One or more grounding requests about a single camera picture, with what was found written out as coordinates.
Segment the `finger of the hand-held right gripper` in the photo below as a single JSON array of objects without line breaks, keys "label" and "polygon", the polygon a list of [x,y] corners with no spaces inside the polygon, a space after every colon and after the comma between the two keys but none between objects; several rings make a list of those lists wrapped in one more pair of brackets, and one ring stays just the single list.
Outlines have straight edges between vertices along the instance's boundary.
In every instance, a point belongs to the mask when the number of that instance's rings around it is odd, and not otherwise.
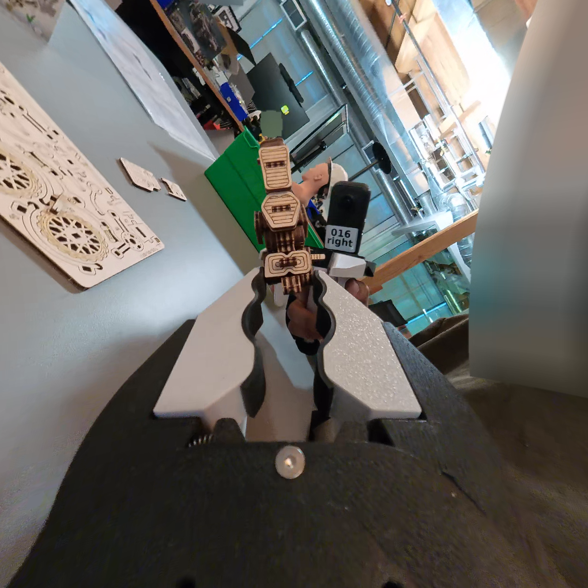
[{"label": "finger of the hand-held right gripper", "polygon": [[360,279],[364,277],[366,267],[367,263],[363,257],[333,252],[329,259],[327,274],[333,279]]}]

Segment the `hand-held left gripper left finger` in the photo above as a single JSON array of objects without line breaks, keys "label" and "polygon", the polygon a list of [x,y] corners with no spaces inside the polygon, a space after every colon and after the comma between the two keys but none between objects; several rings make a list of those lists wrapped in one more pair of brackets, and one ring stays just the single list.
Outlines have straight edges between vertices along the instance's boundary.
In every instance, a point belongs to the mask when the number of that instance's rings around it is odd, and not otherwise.
[{"label": "hand-held left gripper left finger", "polygon": [[209,430],[231,418],[246,433],[266,392],[255,342],[266,289],[256,268],[198,315],[153,408],[156,417],[198,417]]}]

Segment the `wooden puzzle model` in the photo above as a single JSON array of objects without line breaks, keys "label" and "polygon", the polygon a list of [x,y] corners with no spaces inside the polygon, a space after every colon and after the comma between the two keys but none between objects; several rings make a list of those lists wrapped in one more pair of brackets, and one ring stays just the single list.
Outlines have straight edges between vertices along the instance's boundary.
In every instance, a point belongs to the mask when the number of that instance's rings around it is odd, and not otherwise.
[{"label": "wooden puzzle model", "polygon": [[260,253],[264,278],[269,285],[281,284],[285,295],[294,295],[309,286],[313,271],[306,211],[288,194],[267,196],[262,205],[254,213],[254,229],[265,246]]}]

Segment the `person's right hand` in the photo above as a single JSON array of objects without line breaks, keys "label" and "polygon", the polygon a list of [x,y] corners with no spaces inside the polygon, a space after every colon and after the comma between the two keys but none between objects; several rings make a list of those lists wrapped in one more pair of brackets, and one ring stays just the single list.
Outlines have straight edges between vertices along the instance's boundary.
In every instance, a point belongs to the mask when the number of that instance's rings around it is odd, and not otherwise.
[{"label": "person's right hand", "polygon": [[[345,289],[362,302],[368,305],[369,286],[362,281],[350,278],[345,283]],[[305,287],[301,292],[290,295],[286,309],[288,330],[292,336],[301,338],[306,342],[322,342],[323,337],[316,328],[317,312],[307,307],[311,287]]]}]

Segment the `black disc on rod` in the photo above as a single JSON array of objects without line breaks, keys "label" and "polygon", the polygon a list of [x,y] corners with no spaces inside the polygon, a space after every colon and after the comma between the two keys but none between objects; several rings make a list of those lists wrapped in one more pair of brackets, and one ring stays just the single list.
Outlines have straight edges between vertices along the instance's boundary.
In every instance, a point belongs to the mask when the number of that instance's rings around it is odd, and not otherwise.
[{"label": "black disc on rod", "polygon": [[372,142],[371,147],[374,160],[368,163],[364,168],[355,173],[353,176],[351,176],[349,178],[350,181],[357,179],[360,175],[374,167],[379,168],[379,170],[382,171],[382,173],[384,174],[390,174],[392,170],[392,162],[390,161],[386,149],[378,142]]}]

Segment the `green plastic bin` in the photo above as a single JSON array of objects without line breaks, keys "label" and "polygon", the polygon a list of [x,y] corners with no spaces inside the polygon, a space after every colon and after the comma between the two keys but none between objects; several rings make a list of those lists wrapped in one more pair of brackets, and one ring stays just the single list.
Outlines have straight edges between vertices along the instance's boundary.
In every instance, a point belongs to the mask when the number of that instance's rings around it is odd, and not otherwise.
[{"label": "green plastic bin", "polygon": [[259,143],[245,130],[205,171],[249,241],[263,249],[254,229],[254,213],[263,210],[267,196],[296,196],[290,169],[290,154],[280,137]]}]

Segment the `black monitor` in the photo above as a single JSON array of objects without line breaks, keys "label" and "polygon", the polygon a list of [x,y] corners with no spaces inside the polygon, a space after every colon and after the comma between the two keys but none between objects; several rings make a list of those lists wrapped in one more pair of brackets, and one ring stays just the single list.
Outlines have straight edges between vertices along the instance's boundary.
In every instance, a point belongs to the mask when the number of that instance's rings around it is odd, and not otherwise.
[{"label": "black monitor", "polygon": [[272,54],[261,59],[247,73],[247,78],[254,90],[252,100],[257,109],[281,114],[283,139],[288,139],[310,121],[293,79]]}]

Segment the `blue storage bin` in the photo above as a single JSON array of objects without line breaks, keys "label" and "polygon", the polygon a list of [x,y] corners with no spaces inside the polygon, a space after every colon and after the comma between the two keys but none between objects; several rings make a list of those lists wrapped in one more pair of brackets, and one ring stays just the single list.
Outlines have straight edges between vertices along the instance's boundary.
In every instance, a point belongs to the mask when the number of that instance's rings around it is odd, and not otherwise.
[{"label": "blue storage bin", "polygon": [[219,91],[230,108],[232,114],[235,115],[239,122],[245,120],[248,116],[247,110],[243,107],[240,99],[239,92],[233,89],[233,86],[229,82],[221,84]]}]

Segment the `brown cardboard box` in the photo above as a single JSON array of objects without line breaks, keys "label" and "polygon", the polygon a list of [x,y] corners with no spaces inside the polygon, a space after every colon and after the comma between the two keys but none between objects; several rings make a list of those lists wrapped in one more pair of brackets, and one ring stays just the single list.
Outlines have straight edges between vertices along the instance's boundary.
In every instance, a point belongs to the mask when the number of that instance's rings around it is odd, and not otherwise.
[{"label": "brown cardboard box", "polygon": [[223,24],[218,24],[222,37],[225,41],[225,47],[221,50],[222,62],[224,68],[231,74],[237,74],[239,71],[238,56],[241,55],[248,60],[253,66],[256,65],[256,60],[252,53],[252,49],[238,33]]}]

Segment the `person's olive clothing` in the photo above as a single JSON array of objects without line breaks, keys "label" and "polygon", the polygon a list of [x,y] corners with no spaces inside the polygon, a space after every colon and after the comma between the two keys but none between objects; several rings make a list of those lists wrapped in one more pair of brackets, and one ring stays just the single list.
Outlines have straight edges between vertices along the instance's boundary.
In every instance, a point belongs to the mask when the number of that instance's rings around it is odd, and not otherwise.
[{"label": "person's olive clothing", "polygon": [[401,329],[499,448],[540,585],[587,587],[587,398],[471,375],[468,315]]}]

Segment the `long wooden workbench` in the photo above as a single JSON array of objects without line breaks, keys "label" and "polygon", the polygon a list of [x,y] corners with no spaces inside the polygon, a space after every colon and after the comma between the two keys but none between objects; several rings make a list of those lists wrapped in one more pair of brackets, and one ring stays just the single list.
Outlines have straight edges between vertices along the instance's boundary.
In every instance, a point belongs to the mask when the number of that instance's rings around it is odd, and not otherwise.
[{"label": "long wooden workbench", "polygon": [[115,13],[143,41],[172,77],[205,130],[244,130],[209,74],[204,58],[174,25],[158,1],[121,1]]}]

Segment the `small wooden puzzle piece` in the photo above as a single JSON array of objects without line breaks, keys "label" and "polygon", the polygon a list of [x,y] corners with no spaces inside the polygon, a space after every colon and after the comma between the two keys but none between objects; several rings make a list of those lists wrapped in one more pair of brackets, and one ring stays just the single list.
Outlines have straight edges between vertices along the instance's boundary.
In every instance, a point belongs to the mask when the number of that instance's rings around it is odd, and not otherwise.
[{"label": "small wooden puzzle piece", "polygon": [[161,190],[161,185],[157,178],[150,171],[130,162],[126,158],[118,158],[117,161],[133,186],[147,192],[158,192]]}]

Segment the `white instruction sheet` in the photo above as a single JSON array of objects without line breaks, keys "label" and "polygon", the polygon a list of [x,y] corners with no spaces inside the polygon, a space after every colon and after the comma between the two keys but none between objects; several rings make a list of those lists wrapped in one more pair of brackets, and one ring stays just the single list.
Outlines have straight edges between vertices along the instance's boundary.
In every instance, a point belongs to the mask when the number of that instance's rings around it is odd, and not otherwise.
[{"label": "white instruction sheet", "polygon": [[217,159],[134,32],[105,1],[71,1],[152,121],[208,162]]}]

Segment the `illustrated instruction booklet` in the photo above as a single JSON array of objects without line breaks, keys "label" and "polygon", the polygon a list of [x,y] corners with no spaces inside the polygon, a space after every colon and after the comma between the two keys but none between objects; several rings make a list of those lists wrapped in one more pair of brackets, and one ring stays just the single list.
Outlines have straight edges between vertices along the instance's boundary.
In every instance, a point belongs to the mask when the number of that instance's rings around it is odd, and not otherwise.
[{"label": "illustrated instruction booklet", "polygon": [[64,4],[65,1],[1,1],[1,8],[48,41]]}]

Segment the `silver ventilation duct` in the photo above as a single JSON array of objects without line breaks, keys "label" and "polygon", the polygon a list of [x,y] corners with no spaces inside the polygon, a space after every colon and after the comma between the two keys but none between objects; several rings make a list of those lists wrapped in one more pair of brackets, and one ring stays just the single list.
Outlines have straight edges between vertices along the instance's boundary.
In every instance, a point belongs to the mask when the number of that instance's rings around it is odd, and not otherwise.
[{"label": "silver ventilation duct", "polygon": [[365,121],[373,135],[373,156],[378,143],[385,160],[391,163],[392,170],[386,172],[383,164],[372,162],[371,173],[383,188],[397,220],[408,224],[420,214],[410,205],[422,204],[425,196],[433,203],[434,194],[440,198],[437,209],[450,211],[454,222],[467,216],[472,210],[463,191],[455,187],[454,181],[447,186],[441,184],[430,156],[421,154],[410,134],[422,118],[359,1],[301,4],[361,113],[359,121],[352,123],[352,131],[360,135]]}]

